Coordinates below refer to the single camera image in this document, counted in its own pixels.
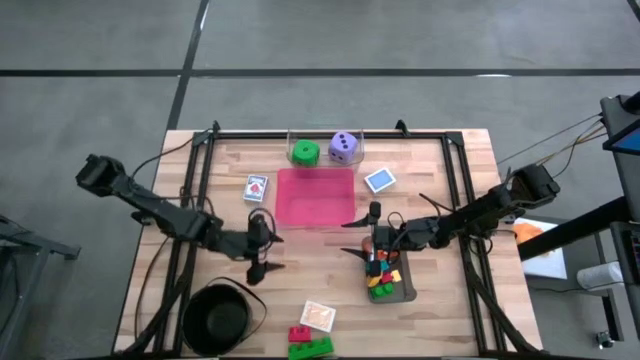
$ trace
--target lego brick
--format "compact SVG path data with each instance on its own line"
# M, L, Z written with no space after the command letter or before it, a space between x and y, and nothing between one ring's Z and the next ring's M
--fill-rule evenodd
M400 276L400 271L398 270L393 270L391 276L393 277L393 282L402 281L402 276Z
M371 288L370 291L371 296L373 296L374 299L389 296L393 294L393 284L387 283L384 285L376 286L374 288Z
M386 272L386 273L382 274L382 277L380 278L380 283L381 284L390 283L392 281L393 281L393 276L391 275L390 272Z
M308 343L289 345L289 360L302 360L326 355L333 352L329 337L316 339Z
M378 285L378 283L380 283L380 279L382 278L382 276L367 276L367 286L368 287L374 287L376 285Z
M311 328L308 326L294 326L289 328L289 342L310 342Z

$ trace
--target black cable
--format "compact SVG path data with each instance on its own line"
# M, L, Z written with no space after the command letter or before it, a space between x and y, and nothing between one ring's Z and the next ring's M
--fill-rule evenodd
M418 195L420 195L421 198L423 198L423 199L427 200L428 202L430 202L431 205L433 205L436 208L436 210L438 208L442 208L442 209L447 210L447 211L452 212L452 213L455 212L455 210L440 204L439 202L433 200L432 198L428 197L427 195L425 195L423 193L419 193Z
M611 283L606 283L606 284L594 286L594 287L591 287L589 289L573 288L573 289L565 289L565 290L556 290L556 289L549 289L549 288L537 288L537 287L533 287L533 286L529 286L529 289L538 290L538 291L551 291L551 292L562 294L562 293L567 293L567 292L571 292L571 291L591 291L592 289L595 289L595 288L599 288L599 287L602 287L602 286L615 285L615 284L636 285L635 283L626 283L624 281L615 281L615 282L611 282Z
M442 212L440 211L440 207L442 207L445 210L451 211L453 212L453 210L447 208L446 206L438 203L435 200L432 200L430 197L426 196L425 194L420 193L419 194L420 197L422 197L423 199L427 200L431 205L433 205L433 207L436 209L436 212L438 213L438 218L436 219L437 221L440 221L440 218L442 217ZM400 235L398 235L398 237L393 241L393 244L391 244L391 247L389 248L389 251L387 252L387 263L389 263L389 260L391 259L391 253L395 250L395 248L400 245L400 240L402 240L403 237L405 237L405 235L407 235L408 231L404 230L402 233L400 233Z
M481 241L481 240L487 240L487 241L489 241L489 248L485 251L485 253L484 253L484 254L485 254L485 255L489 255L489 254L491 254L491 251L493 250L493 239L491 239L491 238L475 238L475 239L474 239L474 241L476 242L476 247L477 247L477 242L478 242L478 241ZM474 253L476 256L479 256L479 255L478 255L478 252L477 252L477 251L475 251L475 250L473 250L473 246L469 246L469 250L470 250L472 253Z
M2 334L4 334L5 329L7 328L7 326L9 325L9 321L11 320L11 316L13 315L13 312L16 310L16 307L18 306L18 301L20 301L20 279L18 276L18 262L16 261L16 258L13 254L10 255L11 256L11 267L13 268L13 280L14 280L14 287L15 287L15 297L16 299L13 301L13 305L11 306L11 311L9 311L9 314L7 314L7 318L5 319L4 323L2 324L2 328L0 328L0 337L2 337Z
M602 113L595 114L595 115L591 115L591 116L589 116L588 118L586 118L586 119L584 119L584 120L578 121L577 123L575 123L575 124L573 124L573 125L571 125L571 126L569 126L569 127L567 127L567 128L564 128L564 129L562 129L562 130L558 131L557 133L555 133L555 134L553 134L553 135L551 135L551 136L548 136L548 137L546 137L546 138L544 138L544 139L542 139L542 140L538 141L537 143L535 143L535 144L533 144L533 145L531 145L531 146L529 146L529 147L527 147L527 148L525 148L525 149L523 149L523 150L518 151L517 153L515 153L515 154L513 154L513 155L509 155L509 156L507 156L506 158L504 158L504 159L502 159L502 160L498 161L498 165L502 164L503 162L505 162L505 161L507 161L507 160L509 160L509 159L511 159L511 158L514 158L514 157L516 157L516 156L518 156L518 155L522 154L522 153L523 153L523 152L525 152L525 151L528 151L528 150L530 150L530 149L533 149L534 147L536 147L536 146L538 146L538 145L542 144L542 143L543 143L543 142L545 142L545 141L548 141L548 140L550 140L550 139L553 139L554 137L556 137L556 136L558 136L558 135L560 135L560 134L562 134L562 133L565 133L565 132L567 132L567 131L569 131L569 130L573 129L573 128L574 128L574 127L576 127L576 126L579 126L579 125L581 125L581 124L583 124L583 123L585 123L585 122L587 122L587 121L589 121L589 120L591 120L591 119L593 119L593 118L595 118L595 117L601 116L601 115L602 115Z
M142 297L144 296L144 290L147 287L147 281L149 281L151 270L153 270L153 267L156 264L156 261L158 261L158 258L160 257L160 252L162 248L167 243L167 241L169 241L169 239L171 238L168 236L166 239L164 239L164 241L156 251L156 254L153 255L153 258L151 259L151 263L149 263L149 267L147 268L147 273L144 274L144 280L142 281L142 287L140 288L140 295L138 296L138 301L136 302L136 310L133 318L133 336L136 340L138 340L138 335L139 335L138 334L138 317L140 316L140 305L142 304Z
M205 133L207 131L210 131L212 129L213 128L208 128L208 129L202 131L200 134ZM161 157L163 157L163 156L165 156L167 154L171 154L174 151L178 151L178 150L182 149L183 147L187 146L189 143L193 142L193 139L194 139L194 136L192 136L189 140L187 140L184 144L178 146L177 148L169 149L169 150L167 150L165 152L162 152L162 153L160 153L160 154L158 154L158 155L156 155L156 156L154 156L154 157L152 157L150 159L147 159L147 160L143 161L140 165L138 165L138 167L131 174L131 180L133 180L136 177L136 174L138 173L138 171L140 171L140 169L142 169L148 163L150 163L150 162L152 162L154 160L160 159Z
M600 134L598 136L592 137L587 141L591 141L593 139L597 139L599 137L605 136L607 134ZM569 164L571 164L571 159L573 158L573 151L576 149L576 146L579 145L581 143L578 143L578 139L576 139L576 141L573 142L573 145L571 145L571 152L569 152L569 158L567 159L567 163L564 164L564 167L562 168L562 170L560 170L560 172L558 172L557 174L553 175L552 178L555 179L558 176L562 175L563 172L565 172L568 168L569 168Z

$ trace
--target metal stand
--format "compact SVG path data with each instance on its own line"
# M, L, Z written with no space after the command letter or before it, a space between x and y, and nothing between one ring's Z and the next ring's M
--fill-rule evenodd
M75 260L80 253L80 247L68 246L43 238L4 217L0 218L0 239L16 244L15 246L7 245L0 248L0 253L5 254L5 259L14 256L13 253L33 253L35 256L27 282L17 294L18 298L13 312L9 315L7 327L0 334L0 360L8 360L13 359L12 352L24 327L29 306L33 301L33 295L49 254L56 253L63 255L66 260Z

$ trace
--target clear plastic container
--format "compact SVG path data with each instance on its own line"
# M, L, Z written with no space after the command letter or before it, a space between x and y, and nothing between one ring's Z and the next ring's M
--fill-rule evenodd
M298 140L306 139L311 140L317 143L320 146L320 157L318 158L317 167L353 167L360 164L364 160L364 130L360 129L357 132L348 131L351 135L353 135L356 139L358 139L358 148L356 149L355 154L353 155L353 159L347 163L342 164L337 161L331 160L329 157L329 144L331 143L331 139L308 139L301 136L301 131L296 130L287 130L287 159L293 166L298 166L293 163L291 157L293 154L293 147L296 145Z

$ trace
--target red block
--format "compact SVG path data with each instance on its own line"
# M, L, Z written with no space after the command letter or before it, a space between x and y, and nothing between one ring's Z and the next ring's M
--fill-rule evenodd
M386 284L389 282L393 281L393 275L391 275L390 272L386 272L384 274L382 274L382 277L380 278L380 283L381 284Z
M289 328L289 342L311 342L311 328L308 326Z

